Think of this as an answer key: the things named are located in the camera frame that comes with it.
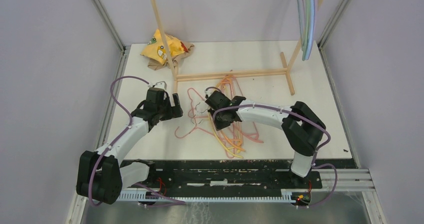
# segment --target brown cloth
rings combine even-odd
[[[185,42],[185,41],[181,41],[181,42],[187,48],[188,52],[184,52],[183,54],[174,56],[172,58],[173,59],[172,62],[173,62],[173,65],[174,66],[177,66],[179,64],[179,62],[181,61],[181,59],[192,55],[193,50],[195,49],[194,48],[194,46],[195,46],[194,44],[188,43],[188,42]],[[165,67],[167,65],[168,65],[168,62],[166,62],[164,65],[162,65],[161,63],[159,63],[159,61],[154,60],[154,59],[150,59],[147,66],[149,68],[151,68],[152,70],[160,70],[160,69],[162,69],[163,67]]]

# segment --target wooden dowel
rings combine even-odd
[[[282,65],[286,68],[287,67],[287,61],[284,55],[284,52],[281,52],[279,57],[281,58]],[[287,80],[288,89],[290,90],[290,94],[295,94],[295,88],[293,86],[292,77],[290,75],[290,71],[287,71],[285,74],[285,79]]]
[[[284,75],[284,74],[286,74],[285,69],[270,69],[270,70],[258,70],[258,71],[237,71],[237,72],[236,71],[228,71],[228,72],[220,72],[220,73],[177,75],[177,80],[179,82],[183,82],[183,81],[222,79],[226,75],[233,75],[237,78],[244,78],[244,77],[272,76],[272,75]]]
[[[171,68],[173,79],[175,80],[175,79],[177,79],[178,73],[175,71],[175,67],[174,67],[174,64],[173,64],[173,61],[172,61],[170,48],[169,48],[168,41],[167,41],[167,36],[165,34],[164,27],[162,26],[162,22],[160,21],[161,18],[159,16],[159,12],[157,10],[156,0],[150,0],[150,2],[151,2],[151,6],[153,8],[154,16],[156,18],[157,27],[159,28],[160,37],[162,38],[162,41],[163,41],[163,44],[164,44],[163,46],[165,48],[167,62],[169,64],[169,67]]]
[[[275,73],[278,74],[282,72],[286,72],[286,69],[280,68],[280,69],[262,69],[262,70],[238,70],[238,71],[224,71],[224,72],[210,72],[210,73],[200,73],[200,74],[184,74],[184,75],[177,75],[177,79],[186,79],[186,78],[193,78],[193,77],[213,77],[213,76],[225,76],[225,75],[258,75],[258,74],[267,74],[267,73]]]
[[[292,70],[293,64],[295,63],[296,58],[298,57],[299,52],[301,51],[302,40],[299,39],[296,45],[296,48],[291,54],[290,61],[288,62],[287,71],[290,72]]]

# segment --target hanging hanger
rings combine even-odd
[[[302,42],[302,60],[308,60],[311,56],[314,44],[314,32],[316,23],[316,0],[297,0],[300,39]]]

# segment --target wooden base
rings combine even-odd
[[[290,90],[290,94],[294,95],[295,89],[293,87],[292,78],[290,76],[290,70],[288,70],[287,61],[283,52],[280,53],[280,57],[281,57],[282,66],[284,67],[280,69],[241,70],[241,71],[211,72],[211,73],[185,74],[185,75],[178,74],[174,82],[173,91],[174,93],[176,93],[178,91],[178,82],[184,82],[184,81],[216,80],[216,79],[222,79],[227,75],[233,75],[236,78],[285,75],[287,79],[287,84],[289,85],[288,89]]]

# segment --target metal floor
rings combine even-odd
[[[312,202],[328,193],[312,193]],[[205,203],[145,209],[136,202],[122,201],[100,207],[86,205],[81,223],[371,223],[361,192],[336,192],[324,205],[296,210],[287,203]]]

